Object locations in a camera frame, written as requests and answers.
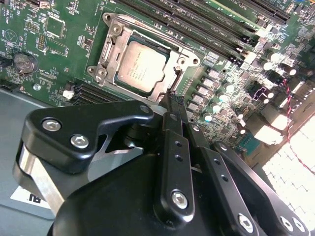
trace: red wire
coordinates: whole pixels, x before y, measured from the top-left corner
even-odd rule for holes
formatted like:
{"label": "red wire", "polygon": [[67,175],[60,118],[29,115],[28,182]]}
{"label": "red wire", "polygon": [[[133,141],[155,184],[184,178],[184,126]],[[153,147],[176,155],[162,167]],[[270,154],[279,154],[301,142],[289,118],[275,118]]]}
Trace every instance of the red wire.
{"label": "red wire", "polygon": [[310,167],[308,167],[306,164],[304,164],[303,161],[297,156],[297,154],[295,153],[295,151],[293,150],[293,147],[291,145],[291,133],[290,133],[290,121],[291,121],[291,119],[290,118],[291,118],[291,111],[292,111],[292,107],[291,107],[291,99],[292,99],[292,97],[291,97],[291,90],[290,90],[290,87],[289,87],[286,79],[283,80],[283,84],[284,84],[284,86],[286,88],[287,105],[288,105],[287,106],[287,113],[286,113],[286,115],[287,115],[287,127],[286,127],[287,142],[288,142],[288,144],[290,146],[290,149],[293,152],[294,156],[297,158],[297,160],[303,165],[304,168],[306,168],[313,175],[315,175],[315,172],[312,171],[310,169]]}

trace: green circuit board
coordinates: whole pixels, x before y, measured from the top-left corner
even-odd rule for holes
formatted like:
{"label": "green circuit board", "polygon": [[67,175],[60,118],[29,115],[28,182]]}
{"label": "green circuit board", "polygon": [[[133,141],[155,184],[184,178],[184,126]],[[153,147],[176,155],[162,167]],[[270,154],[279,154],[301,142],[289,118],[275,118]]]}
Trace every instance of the green circuit board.
{"label": "green circuit board", "polygon": [[[20,92],[57,107],[69,105],[69,100],[63,97],[63,91],[68,82],[85,82],[109,91],[115,96],[126,100],[131,99],[106,86],[100,87],[87,73],[88,66],[97,65],[109,30],[102,21],[104,13],[125,14],[165,34],[173,35],[167,27],[159,25],[155,20],[122,4],[121,1],[50,0],[47,8],[36,7],[25,0],[0,2],[3,2],[0,3],[0,56],[12,59],[17,52],[27,52],[38,61],[38,70],[28,76],[21,76],[13,66],[0,68],[0,79],[19,84],[21,85]],[[307,0],[286,0],[281,3],[271,0],[269,2],[291,16],[286,25],[273,23],[238,0],[205,1],[212,8],[250,27],[255,32],[269,26],[271,26],[270,29],[276,29],[264,36],[266,42],[272,44],[272,48],[255,51],[258,62],[266,59],[266,54],[273,51],[279,52],[282,60],[286,60],[293,67],[310,66],[314,60],[314,54],[310,54],[309,51],[315,45],[315,20],[309,15],[313,16],[315,9]],[[243,31],[243,33],[253,40],[260,38],[254,32]],[[235,119],[232,118],[234,108],[248,108],[249,112],[244,117],[245,121],[253,113],[260,113],[264,108],[265,104],[253,101],[249,96],[249,90],[254,81],[259,81],[275,95],[283,89],[268,83],[269,74],[261,66],[248,64],[240,67],[226,58],[213,56],[215,52],[185,37],[184,34],[177,36],[177,39],[203,56],[201,66],[189,68],[177,87],[177,93],[184,96],[187,103],[191,100],[202,78],[207,75],[209,68],[219,72],[219,77],[216,78],[220,84],[219,87],[210,88],[213,94],[207,95],[206,99],[198,104],[198,108],[192,111],[191,120],[203,127],[209,141],[223,140],[239,149],[250,150],[248,151],[250,154],[259,145],[259,141],[251,134],[239,133]],[[249,76],[243,78],[244,72],[247,72]],[[226,82],[232,83],[235,90],[228,95],[227,101],[221,102],[215,94],[224,90],[222,84]],[[40,85],[41,89],[34,90],[34,84]],[[215,114],[209,106],[212,102],[218,103],[224,112]],[[211,122],[204,120],[205,112],[213,115]]]}

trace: chip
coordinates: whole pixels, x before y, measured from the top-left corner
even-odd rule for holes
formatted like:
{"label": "chip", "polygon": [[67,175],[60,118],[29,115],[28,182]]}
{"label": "chip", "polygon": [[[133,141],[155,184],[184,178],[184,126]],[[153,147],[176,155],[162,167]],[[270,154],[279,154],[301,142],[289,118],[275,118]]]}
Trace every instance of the chip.
{"label": "chip", "polygon": [[222,134],[228,134],[229,131],[230,131],[229,129],[223,128],[223,129],[221,130],[221,133],[222,133]]}
{"label": "chip", "polygon": [[207,87],[211,87],[213,85],[213,81],[208,79],[208,78],[203,78],[202,84],[207,86]]}
{"label": "chip", "polygon": [[196,105],[194,103],[190,103],[187,108],[191,109],[192,111],[196,111],[198,108],[198,105]]}
{"label": "chip", "polygon": [[217,71],[215,71],[215,70],[213,70],[213,69],[211,69],[211,70],[208,72],[208,75],[209,75],[210,77],[216,79],[216,78],[219,77],[220,73],[217,72]]}
{"label": "chip", "polygon": [[242,80],[247,80],[249,77],[250,77],[250,75],[249,75],[249,73],[247,73],[247,72],[244,72],[244,73],[241,75],[241,79],[242,79]]}
{"label": "chip", "polygon": [[166,57],[138,42],[130,42],[118,79],[144,92],[151,92],[164,77]]}
{"label": "chip", "polygon": [[244,98],[243,100],[245,103],[249,103],[251,101],[251,99],[249,97]]}
{"label": "chip", "polygon": [[203,97],[195,94],[195,95],[192,96],[192,100],[199,104],[199,103],[201,103],[203,101]]}
{"label": "chip", "polygon": [[222,116],[225,116],[225,115],[227,114],[227,110],[226,110],[226,109],[222,109],[222,110],[220,111],[220,114],[221,114]]}
{"label": "chip", "polygon": [[208,94],[208,92],[209,92],[209,90],[208,89],[206,89],[206,88],[204,88],[204,87],[199,87],[198,89],[197,89],[197,91],[198,91],[198,93],[200,93],[200,94],[202,94],[202,95],[207,95]]}

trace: integrated circuit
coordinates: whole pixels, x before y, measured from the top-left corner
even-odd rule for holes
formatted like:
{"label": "integrated circuit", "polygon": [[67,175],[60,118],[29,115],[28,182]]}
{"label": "integrated circuit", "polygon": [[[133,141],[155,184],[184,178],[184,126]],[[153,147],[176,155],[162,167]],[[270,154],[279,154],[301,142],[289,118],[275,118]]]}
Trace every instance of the integrated circuit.
{"label": "integrated circuit", "polygon": [[141,91],[150,92],[163,79],[165,63],[166,56],[132,41],[119,68],[118,79]]}

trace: ram slot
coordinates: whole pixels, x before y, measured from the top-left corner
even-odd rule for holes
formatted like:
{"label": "ram slot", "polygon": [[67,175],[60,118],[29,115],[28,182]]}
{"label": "ram slot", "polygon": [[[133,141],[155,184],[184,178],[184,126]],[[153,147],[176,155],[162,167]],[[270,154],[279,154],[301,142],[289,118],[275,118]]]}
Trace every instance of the ram slot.
{"label": "ram slot", "polygon": [[72,100],[73,105],[118,101],[125,101],[125,99],[88,84],[76,87],[75,96]]}
{"label": "ram slot", "polygon": [[[172,1],[163,0],[163,1],[156,1],[156,0],[141,0],[145,4],[149,5],[150,7],[155,7],[157,10],[162,9],[167,13],[171,14],[175,21],[180,22],[182,25],[187,26],[189,28],[194,29],[194,31],[198,32],[198,34],[203,34],[203,31],[208,35],[206,37],[216,38],[219,42],[225,44],[226,47],[230,47],[231,50],[236,51],[237,53],[240,52],[241,47],[245,47],[246,45],[239,40],[238,38],[234,37],[230,34],[230,32],[226,31],[225,29],[221,28],[218,25],[209,22],[207,19],[198,16],[193,11],[185,7],[179,7],[178,5],[172,3]],[[190,16],[184,15],[183,11],[188,13]]]}
{"label": "ram slot", "polygon": [[255,33],[256,30],[250,28],[249,26],[245,25],[244,23],[240,23],[237,20],[228,17],[221,11],[211,7],[204,0],[172,0],[178,1],[179,4],[187,7],[188,9],[195,11],[200,16],[208,19],[212,22],[217,22],[221,24],[226,30],[233,32],[235,35],[242,36],[238,31],[235,29],[244,29],[249,33]]}
{"label": "ram slot", "polygon": [[227,52],[219,49],[219,47],[221,45],[219,43],[217,43],[216,40],[210,40],[210,39],[206,39],[204,37],[201,37],[200,35],[198,35],[194,31],[191,31],[188,28],[184,28],[184,27],[178,25],[178,23],[175,23],[175,22],[167,19],[166,17],[163,17],[163,16],[157,14],[157,12],[149,11],[148,9],[144,8],[142,5],[135,3],[134,1],[117,0],[117,2],[124,4],[128,7],[131,7],[134,11],[136,11],[140,14],[143,14],[148,18],[153,19],[154,21],[156,21],[160,25],[170,29],[174,33],[182,34],[187,39],[191,40],[194,43],[201,45],[202,47],[208,49],[209,51],[212,51],[213,53],[217,54],[218,56],[221,56],[221,57],[223,57],[229,61],[232,61],[233,63],[238,64],[238,65],[240,65],[243,62],[241,59],[237,58],[233,54],[228,54]]}
{"label": "ram slot", "polygon": [[222,35],[227,35],[228,39],[236,43],[237,45],[245,47],[252,46],[253,44],[253,40],[250,37],[233,29],[233,27],[240,28],[238,24],[234,24],[228,18],[222,17],[221,15],[216,13],[217,11],[216,9],[207,12],[200,9],[198,6],[193,5],[186,1],[182,1],[178,4],[174,3],[173,0],[165,0],[164,2],[173,4],[177,8],[191,15],[193,18],[201,22],[207,23],[210,27],[218,29]]}
{"label": "ram slot", "polygon": [[291,18],[289,14],[273,6],[266,0],[239,0],[239,2],[281,25],[286,25]]}

